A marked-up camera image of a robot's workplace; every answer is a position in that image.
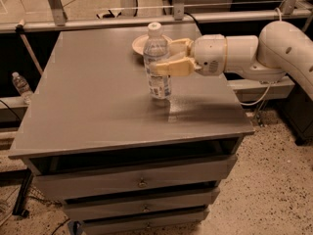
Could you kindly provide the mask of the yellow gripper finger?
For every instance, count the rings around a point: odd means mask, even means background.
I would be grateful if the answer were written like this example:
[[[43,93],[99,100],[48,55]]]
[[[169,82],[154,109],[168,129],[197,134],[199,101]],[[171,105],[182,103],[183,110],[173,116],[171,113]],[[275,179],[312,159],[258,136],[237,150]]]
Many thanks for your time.
[[[196,62],[193,58],[184,57],[175,61],[162,60],[152,64],[151,70],[157,75],[188,76],[195,71]]]
[[[185,56],[189,56],[194,41],[190,38],[180,38],[169,42],[169,53],[171,55],[177,55],[183,53]]]

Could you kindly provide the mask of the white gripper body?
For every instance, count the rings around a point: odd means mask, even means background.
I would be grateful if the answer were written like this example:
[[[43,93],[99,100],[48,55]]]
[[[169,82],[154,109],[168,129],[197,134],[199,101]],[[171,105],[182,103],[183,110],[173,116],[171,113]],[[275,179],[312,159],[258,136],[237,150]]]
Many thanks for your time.
[[[191,56],[195,71],[201,75],[219,75],[224,71],[226,61],[226,37],[221,34],[203,35],[193,43]]]

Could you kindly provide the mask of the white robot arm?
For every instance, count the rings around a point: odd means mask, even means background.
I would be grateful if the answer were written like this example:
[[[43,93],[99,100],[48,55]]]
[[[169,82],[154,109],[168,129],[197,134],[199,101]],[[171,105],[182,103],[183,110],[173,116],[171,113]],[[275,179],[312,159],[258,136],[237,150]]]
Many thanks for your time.
[[[265,25],[260,34],[223,36],[207,34],[169,44],[170,57],[152,65],[159,75],[204,76],[235,73],[245,79],[278,82],[285,75],[313,99],[313,41],[285,21]]]

